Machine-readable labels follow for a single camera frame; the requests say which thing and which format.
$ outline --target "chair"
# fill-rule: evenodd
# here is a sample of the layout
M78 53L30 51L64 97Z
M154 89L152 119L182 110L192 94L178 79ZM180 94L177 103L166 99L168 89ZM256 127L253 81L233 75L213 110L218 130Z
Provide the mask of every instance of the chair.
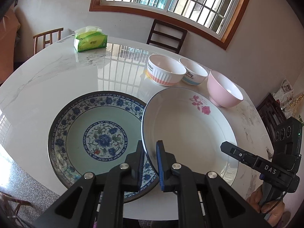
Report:
M162 26L165 26L165 27L169 27L169 28L174 29L176 31L182 32L181 38L179 39L179 38L177 38L175 36L172 36L172 35L169 35L169 34L166 34L166 33L163 33L163 32L156 31L155 30L156 24L159 24L159 25L162 25ZM161 47L173 50L174 53L176 53L176 54L179 54L179 51L180 51L180 49L181 49L181 47L183 45L183 42L185 40L185 37L186 37L187 33L188 33L188 31L185 30L185 29L183 29L183 28L171 25L169 23L166 23L166 22L163 22L163 21L160 21L160 20L154 20L152 28L151 28L151 31L150 31L150 34L149 34L149 37L148 37L148 40L147 40L147 44L151 43L151 44L159 45ZM158 35L160 35L162 37L173 39L173 40L177 41L178 42L177 48L175 48L173 46L170 46L170 45L166 45L166 44L157 42L157 41L154 41L154 40L151 40L153 34L158 34Z
M9 202L18 203L15 209L12 209ZM0 227L28 227L28 223L18 216L20 207L32 206L28 201L13 198L11 195L0 191Z
M34 55L37 54L37 45L38 45L39 37L43 36L42 49L44 49L46 44L50 44L50 45L53 44L53 33L58 32L58 40L61 39L61 31L63 31L63 28L58 28L58 29L54 29L51 31L42 32L42 33L39 33L39 34L33 36L33 39L35 39ZM50 40L45 41L45 36L48 34L50 35Z

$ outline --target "tissue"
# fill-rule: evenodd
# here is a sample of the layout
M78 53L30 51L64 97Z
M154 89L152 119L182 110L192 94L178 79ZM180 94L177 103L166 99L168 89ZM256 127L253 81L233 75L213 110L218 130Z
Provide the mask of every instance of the tissue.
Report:
M96 26L86 26L75 31L74 47L77 52L107 47L108 36Z

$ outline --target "white bowl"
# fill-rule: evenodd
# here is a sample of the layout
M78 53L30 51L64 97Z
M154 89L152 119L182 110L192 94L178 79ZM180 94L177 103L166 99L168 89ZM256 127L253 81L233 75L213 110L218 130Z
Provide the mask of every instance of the white bowl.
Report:
M179 62L184 65L187 70L186 74L181 80L188 85L199 85L208 76L207 71L195 61L180 58Z
M156 173L156 142L162 140L166 152L192 171L215 171L229 185L235 179L238 161L220 149L224 141L237 145L232 128L215 105L192 90L173 87L154 95L143 112L141 136Z
M179 82L186 68L177 60L165 55L150 55L148 61L148 75L161 86L173 86Z

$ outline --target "chair back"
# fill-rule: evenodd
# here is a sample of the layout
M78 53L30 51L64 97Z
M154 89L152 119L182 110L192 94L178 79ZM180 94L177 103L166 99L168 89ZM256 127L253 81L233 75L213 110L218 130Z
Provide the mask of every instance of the chair back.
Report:
M155 26L157 24L161 25L161 26L167 27L166 32L168 32L168 31L171 31L171 32L172 31L178 31L178 34L181 33L181 36L180 37L178 37L176 35L173 36L173 35L170 35L170 34L167 34L167 33L160 32L160 30L157 31L157 30L155 30ZM154 20L153 25L151 27L151 31L150 31L149 37L148 37L148 40L147 40L147 44L158 45L158 46L161 46L161 48L166 48L166 49L169 49L169 50L173 51L176 54L179 54L180 49L181 49L181 47L183 45L183 42L184 42L184 40L186 38L187 33L188 33L188 31L185 30L185 29L183 29L183 28L177 27L175 25L172 25L172 24L169 24L167 22L160 21L160 20ZM157 35L160 35L162 38L167 38L167 39L170 39L171 41L174 41L175 44L177 44L177 47L174 47L174 46L171 46L171 45L159 42L159 40L157 41L156 39L152 40L153 34L157 34Z
M42 33L39 33L35 36L33 36L33 39L35 39L35 44L34 44L34 55L37 54L37 46L38 46L38 38L43 36L43 42L42 42L42 49L45 48L45 45L46 44L53 44L53 33L57 32L58 33L58 40L61 39L61 32L63 31L63 27L62 28L58 28L58 29L54 29L54 30L51 30L51 31L47 31L47 32L42 32ZM50 39L49 40L45 40L46 39L46 35L50 35Z
M15 209L9 202L18 203ZM13 198L11 195L0 191L0 227L1 228L21 228L31 227L26 221L18 216L21 205L31 206L28 201Z

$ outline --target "blue gripper pad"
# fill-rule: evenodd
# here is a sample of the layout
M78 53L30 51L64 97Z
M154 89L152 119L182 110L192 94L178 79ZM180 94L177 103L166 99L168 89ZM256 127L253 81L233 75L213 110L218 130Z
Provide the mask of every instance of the blue gripper pad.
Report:
M157 159L157 165L158 165L158 177L159 177L159 184L161 186L161 190L164 191L165 185L164 185L164 171L162 167L162 160L161 160L161 154L159 152L159 144L156 143L156 159Z

